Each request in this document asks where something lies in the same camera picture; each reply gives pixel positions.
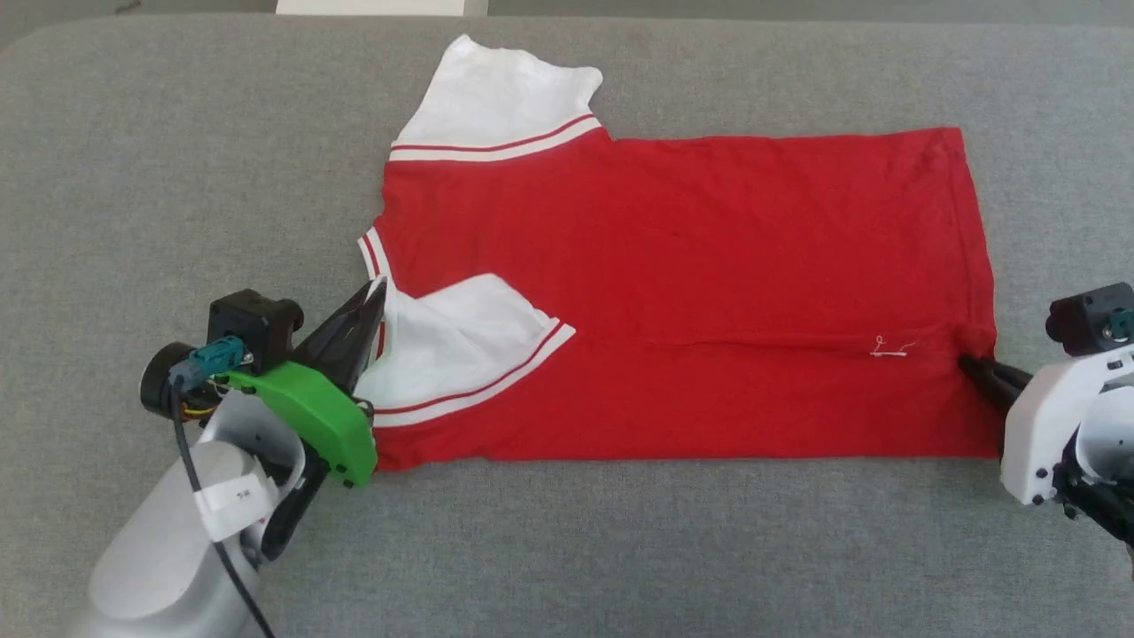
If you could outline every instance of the white embroidery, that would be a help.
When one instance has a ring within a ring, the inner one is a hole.
[[[886,340],[882,339],[882,335],[877,335],[874,338],[874,350],[873,350],[873,352],[870,354],[870,356],[871,357],[905,357],[905,356],[909,355],[908,352],[906,352],[906,349],[911,348],[911,347],[917,346],[917,342],[907,343],[906,346],[899,348],[896,351],[878,350],[878,349],[882,348],[883,346],[886,346]]]

